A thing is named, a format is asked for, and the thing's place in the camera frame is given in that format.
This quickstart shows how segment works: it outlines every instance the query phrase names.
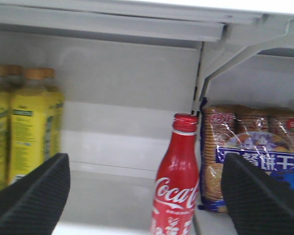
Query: plastic wrapper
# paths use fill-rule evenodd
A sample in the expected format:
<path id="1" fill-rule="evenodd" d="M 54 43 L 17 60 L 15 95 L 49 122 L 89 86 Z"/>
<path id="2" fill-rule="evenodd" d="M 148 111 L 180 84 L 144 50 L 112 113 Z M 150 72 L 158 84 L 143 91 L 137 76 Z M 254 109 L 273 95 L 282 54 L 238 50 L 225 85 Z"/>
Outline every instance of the plastic wrapper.
<path id="1" fill-rule="evenodd" d="M 201 199 L 206 210 L 226 212 L 221 175 L 227 153 L 238 153 L 270 174 L 294 169 L 294 111 L 242 105 L 204 107 L 201 123 Z"/>

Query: coca-cola bottle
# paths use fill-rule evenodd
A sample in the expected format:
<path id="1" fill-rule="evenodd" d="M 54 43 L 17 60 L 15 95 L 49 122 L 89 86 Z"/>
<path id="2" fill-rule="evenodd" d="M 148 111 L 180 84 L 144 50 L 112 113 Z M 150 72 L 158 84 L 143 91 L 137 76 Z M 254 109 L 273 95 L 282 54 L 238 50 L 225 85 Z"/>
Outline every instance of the coca-cola bottle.
<path id="1" fill-rule="evenodd" d="M 168 150 L 155 180 L 150 232 L 153 235 L 187 235 L 198 192 L 195 140 L 198 118 L 175 114 Z"/>

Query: black textured surface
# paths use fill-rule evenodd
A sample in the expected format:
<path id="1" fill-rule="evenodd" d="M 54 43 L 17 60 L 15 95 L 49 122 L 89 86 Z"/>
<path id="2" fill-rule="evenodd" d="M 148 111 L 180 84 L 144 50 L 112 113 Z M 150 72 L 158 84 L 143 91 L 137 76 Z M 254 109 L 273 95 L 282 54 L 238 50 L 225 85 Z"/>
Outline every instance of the black textured surface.
<path id="1" fill-rule="evenodd" d="M 56 154 L 0 191 L 0 235 L 50 235 L 70 190 L 67 154 Z"/>
<path id="2" fill-rule="evenodd" d="M 294 235 L 294 190 L 237 154 L 227 154 L 221 188 L 239 235 Z"/>

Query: bottle label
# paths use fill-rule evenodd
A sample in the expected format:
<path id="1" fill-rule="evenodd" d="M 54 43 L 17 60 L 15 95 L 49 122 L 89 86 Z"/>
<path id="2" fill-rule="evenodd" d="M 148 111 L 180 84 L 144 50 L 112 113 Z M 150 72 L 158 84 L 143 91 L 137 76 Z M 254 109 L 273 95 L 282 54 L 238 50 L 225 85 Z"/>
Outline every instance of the bottle label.
<path id="1" fill-rule="evenodd" d="M 51 111 L 41 96 L 15 96 L 11 116 L 9 183 L 27 175 L 49 157 Z"/>
<path id="2" fill-rule="evenodd" d="M 198 181 L 191 188 L 172 187 L 169 177 L 156 180 L 150 232 L 153 235 L 187 235 L 192 224 Z"/>

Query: shelf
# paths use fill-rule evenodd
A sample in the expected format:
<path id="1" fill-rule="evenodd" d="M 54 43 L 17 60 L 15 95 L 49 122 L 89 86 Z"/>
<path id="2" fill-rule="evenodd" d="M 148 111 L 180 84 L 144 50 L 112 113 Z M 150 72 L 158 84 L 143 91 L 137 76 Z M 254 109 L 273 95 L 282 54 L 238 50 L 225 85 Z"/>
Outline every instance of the shelf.
<path id="1" fill-rule="evenodd" d="M 200 235 L 237 235 L 228 214 L 196 210 L 195 217 Z"/>
<path id="2" fill-rule="evenodd" d="M 152 179 L 72 171 L 53 235 L 148 235 L 153 185 Z"/>

